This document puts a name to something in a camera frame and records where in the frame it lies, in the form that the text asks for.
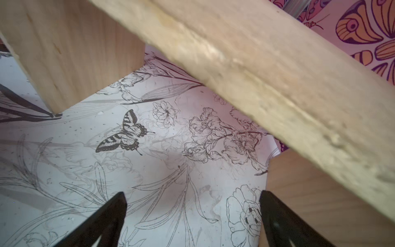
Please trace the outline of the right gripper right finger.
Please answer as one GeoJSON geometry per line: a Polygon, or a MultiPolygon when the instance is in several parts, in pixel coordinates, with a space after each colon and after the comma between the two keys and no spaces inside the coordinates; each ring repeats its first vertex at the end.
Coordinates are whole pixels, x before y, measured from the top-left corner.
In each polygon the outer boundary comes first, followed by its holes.
{"type": "Polygon", "coordinates": [[[270,247],[333,247],[270,191],[260,196],[262,226],[270,247]]]}

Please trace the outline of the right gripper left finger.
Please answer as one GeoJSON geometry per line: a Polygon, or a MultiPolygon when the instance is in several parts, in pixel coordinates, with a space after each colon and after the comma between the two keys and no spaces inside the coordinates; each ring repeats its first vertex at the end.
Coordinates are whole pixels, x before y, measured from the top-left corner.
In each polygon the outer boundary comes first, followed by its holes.
{"type": "Polygon", "coordinates": [[[123,192],[117,193],[97,212],[79,225],[57,247],[117,247],[127,211],[123,192]]]}

